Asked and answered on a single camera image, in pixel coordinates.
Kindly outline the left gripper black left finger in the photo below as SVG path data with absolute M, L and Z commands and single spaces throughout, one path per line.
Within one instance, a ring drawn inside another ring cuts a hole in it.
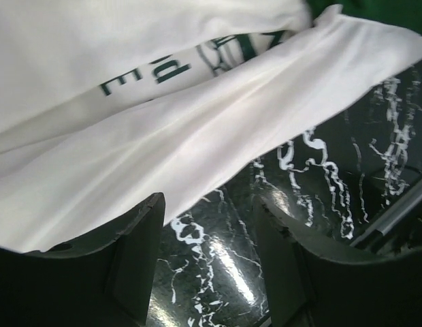
M 0 248 L 0 326 L 144 326 L 165 198 L 49 251 Z

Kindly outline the white and green raglan t-shirt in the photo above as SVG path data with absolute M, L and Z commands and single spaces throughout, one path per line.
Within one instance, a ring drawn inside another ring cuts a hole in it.
M 47 251 L 150 194 L 165 222 L 422 59 L 305 1 L 0 1 L 0 248 Z

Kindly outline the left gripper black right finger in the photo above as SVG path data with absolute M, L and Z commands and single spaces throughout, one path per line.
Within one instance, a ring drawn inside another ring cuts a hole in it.
M 422 326 L 422 247 L 350 247 L 261 197 L 255 231 L 273 326 Z

